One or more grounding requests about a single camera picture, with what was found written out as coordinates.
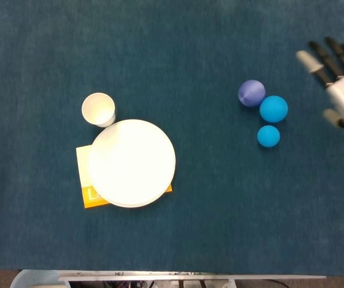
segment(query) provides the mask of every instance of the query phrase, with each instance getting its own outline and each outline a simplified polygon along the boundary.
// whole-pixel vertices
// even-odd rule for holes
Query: plate
[[[103,130],[89,156],[92,186],[106,201],[135,208],[159,198],[171,184],[173,145],[156,125],[124,120]]]

